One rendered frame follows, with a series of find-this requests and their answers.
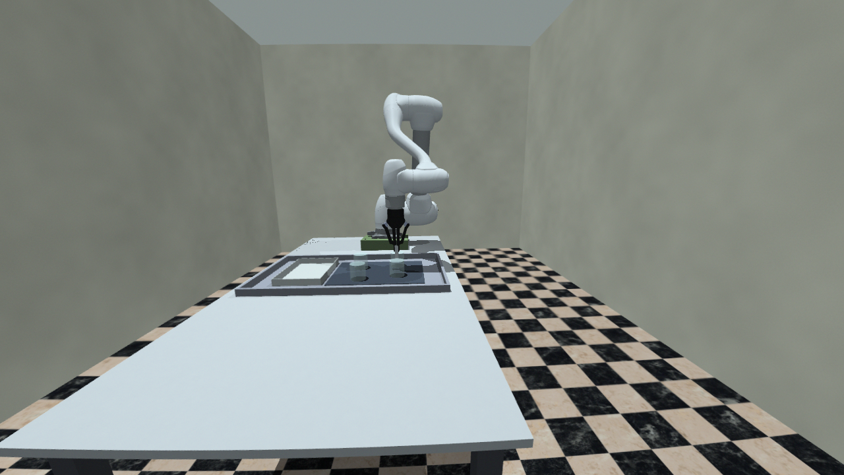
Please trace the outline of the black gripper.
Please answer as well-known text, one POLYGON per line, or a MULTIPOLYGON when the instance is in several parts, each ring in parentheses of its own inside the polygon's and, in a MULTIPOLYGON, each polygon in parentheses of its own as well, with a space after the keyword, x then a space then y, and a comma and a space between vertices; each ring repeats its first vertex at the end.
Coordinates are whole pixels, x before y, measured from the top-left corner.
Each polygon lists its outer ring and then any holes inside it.
POLYGON ((392 210, 392 208, 388 208, 388 219, 382 225, 382 227, 384 228, 386 235, 388 235, 389 243, 393 245, 393 251, 395 252, 395 259, 399 259, 399 255, 398 255, 399 245, 403 244, 407 228, 409 227, 409 223, 405 222, 405 219, 404 219, 404 209, 403 208, 397 208, 397 210, 392 210), (405 226, 404 232, 403 232, 403 237, 402 237, 401 241, 399 241, 399 228, 401 228, 403 226, 403 224, 405 226), (391 228, 392 228, 393 241, 392 241, 392 238, 391 238, 391 234, 389 234, 389 231, 388 231, 388 225, 391 226, 391 228), (397 239, 396 239, 395 228, 397 228, 397 239))

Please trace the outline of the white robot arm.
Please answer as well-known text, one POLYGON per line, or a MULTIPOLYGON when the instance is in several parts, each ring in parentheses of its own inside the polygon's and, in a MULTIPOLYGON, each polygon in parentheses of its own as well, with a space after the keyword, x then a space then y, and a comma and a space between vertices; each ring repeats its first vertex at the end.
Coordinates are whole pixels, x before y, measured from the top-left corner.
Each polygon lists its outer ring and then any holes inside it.
POLYGON ((449 181, 448 173, 438 168, 429 157, 430 132, 441 120, 441 102, 418 94, 405 96, 392 93, 384 102, 383 112, 391 139, 412 156, 412 170, 406 169, 403 160, 388 160, 384 165, 385 195, 377 201, 376 229, 367 232, 372 239, 388 239, 382 227, 388 219, 388 208, 403 208, 405 222, 410 226, 434 222, 438 207, 431 201, 430 193, 444 191, 449 181), (410 121, 413 141, 401 132, 402 121, 410 121), (406 201, 405 193, 409 193, 406 201))

